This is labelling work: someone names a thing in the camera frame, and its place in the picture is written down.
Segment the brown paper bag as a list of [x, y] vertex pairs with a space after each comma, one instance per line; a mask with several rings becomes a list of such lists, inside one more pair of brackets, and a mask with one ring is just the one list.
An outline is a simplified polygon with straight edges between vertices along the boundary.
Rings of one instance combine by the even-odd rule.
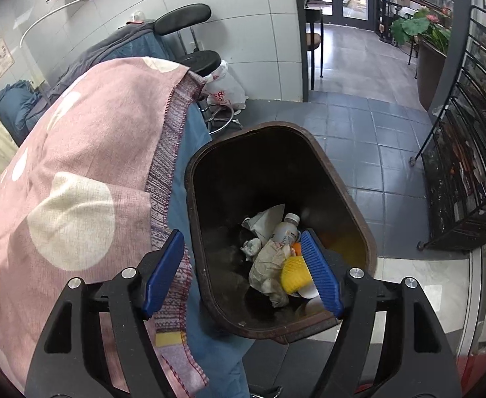
[[281, 284], [285, 261], [291, 257], [291, 246], [270, 239], [256, 255], [249, 272], [250, 287], [267, 296], [274, 308], [289, 302]]

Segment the white paper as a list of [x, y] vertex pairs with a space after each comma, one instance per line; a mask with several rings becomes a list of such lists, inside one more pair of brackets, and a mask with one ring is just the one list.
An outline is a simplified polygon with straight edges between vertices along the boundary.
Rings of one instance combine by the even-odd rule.
[[248, 261], [253, 261], [263, 246], [271, 239], [274, 228], [281, 223], [285, 205], [277, 205], [252, 218], [245, 218], [242, 227], [252, 236], [244, 239], [241, 251]]

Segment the potted green plant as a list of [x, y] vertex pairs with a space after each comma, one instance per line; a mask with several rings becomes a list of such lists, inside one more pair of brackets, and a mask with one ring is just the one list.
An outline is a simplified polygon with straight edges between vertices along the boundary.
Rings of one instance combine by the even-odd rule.
[[410, 40], [416, 43], [418, 97], [424, 109], [429, 110], [443, 73], [451, 31], [442, 26], [437, 14], [423, 8], [408, 18], [394, 20], [390, 32], [398, 45]]

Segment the white plastic bag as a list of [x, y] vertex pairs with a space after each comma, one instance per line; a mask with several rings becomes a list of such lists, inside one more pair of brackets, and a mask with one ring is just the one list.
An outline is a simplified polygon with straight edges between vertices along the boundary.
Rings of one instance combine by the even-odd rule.
[[204, 77], [202, 90], [210, 105], [229, 106], [233, 110], [244, 110], [247, 96], [242, 85], [229, 72], [228, 63], [223, 60], [209, 75]]

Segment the yellow foam fruit net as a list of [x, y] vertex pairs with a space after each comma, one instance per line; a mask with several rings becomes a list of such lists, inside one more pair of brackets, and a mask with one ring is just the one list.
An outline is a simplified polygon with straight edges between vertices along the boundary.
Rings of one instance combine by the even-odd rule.
[[312, 282], [310, 270], [301, 256], [288, 257], [283, 264], [280, 279], [287, 294], [294, 294]]

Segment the orange fruit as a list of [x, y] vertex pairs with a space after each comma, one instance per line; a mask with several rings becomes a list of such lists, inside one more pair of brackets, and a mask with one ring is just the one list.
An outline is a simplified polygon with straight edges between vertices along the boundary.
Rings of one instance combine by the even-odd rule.
[[295, 255], [301, 256], [302, 255], [302, 252], [301, 252], [301, 244], [299, 242], [295, 242], [291, 246], [291, 251], [294, 252]]

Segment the black stool with backrest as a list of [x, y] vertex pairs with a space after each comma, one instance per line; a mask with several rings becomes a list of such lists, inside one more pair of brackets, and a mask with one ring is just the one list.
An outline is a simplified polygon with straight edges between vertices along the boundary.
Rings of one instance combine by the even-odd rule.
[[198, 99], [204, 122], [211, 135], [219, 135], [230, 128], [242, 129], [238, 110], [221, 92], [214, 92], [214, 83], [227, 78], [228, 68], [220, 54], [204, 49], [198, 41], [194, 27], [204, 24], [211, 17], [211, 9], [203, 3], [184, 5], [159, 17], [154, 31], [159, 36], [176, 35], [182, 47], [182, 56], [176, 62], [201, 76], [206, 84]]

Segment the blue massage bed grey blanket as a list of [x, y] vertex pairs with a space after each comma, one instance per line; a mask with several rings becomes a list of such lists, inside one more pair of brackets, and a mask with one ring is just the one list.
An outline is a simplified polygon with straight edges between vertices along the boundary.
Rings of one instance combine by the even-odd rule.
[[79, 76], [104, 61], [132, 57], [172, 60], [174, 53], [155, 33], [152, 22], [127, 24], [80, 54], [45, 95], [34, 89], [28, 80], [6, 85], [0, 90], [0, 121], [19, 146], [45, 111]]

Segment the pink polka dot bedspread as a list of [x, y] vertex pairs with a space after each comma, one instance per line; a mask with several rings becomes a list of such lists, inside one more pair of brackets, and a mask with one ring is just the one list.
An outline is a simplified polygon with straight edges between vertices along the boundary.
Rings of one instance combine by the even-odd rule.
[[17, 390], [68, 279], [111, 279], [169, 236], [176, 160], [203, 85], [165, 59], [101, 63], [0, 175], [0, 368]]

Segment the small plastic bottle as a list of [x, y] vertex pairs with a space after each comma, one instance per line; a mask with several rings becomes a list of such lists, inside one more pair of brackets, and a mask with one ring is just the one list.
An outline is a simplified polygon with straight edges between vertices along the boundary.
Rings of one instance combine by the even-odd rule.
[[283, 221], [273, 230], [272, 240], [282, 245], [293, 245], [300, 238], [298, 229], [300, 217], [293, 213], [288, 213]]

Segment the black metal rack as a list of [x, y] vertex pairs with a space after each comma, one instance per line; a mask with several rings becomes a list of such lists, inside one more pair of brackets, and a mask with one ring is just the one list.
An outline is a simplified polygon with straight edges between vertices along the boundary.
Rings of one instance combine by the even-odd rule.
[[486, 244], [486, 8], [470, 9], [466, 45], [444, 105], [422, 144], [429, 236], [419, 251]]

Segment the dark brown trash bin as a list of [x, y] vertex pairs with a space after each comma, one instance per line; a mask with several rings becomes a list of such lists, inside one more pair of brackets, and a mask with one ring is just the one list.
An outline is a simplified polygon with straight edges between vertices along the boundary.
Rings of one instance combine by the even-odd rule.
[[188, 162], [185, 188], [201, 301], [235, 335], [289, 344], [336, 323], [304, 298], [276, 307], [249, 284], [243, 245], [268, 242], [287, 214], [348, 265], [376, 269], [368, 224], [324, 149], [298, 125], [267, 122], [210, 142]]

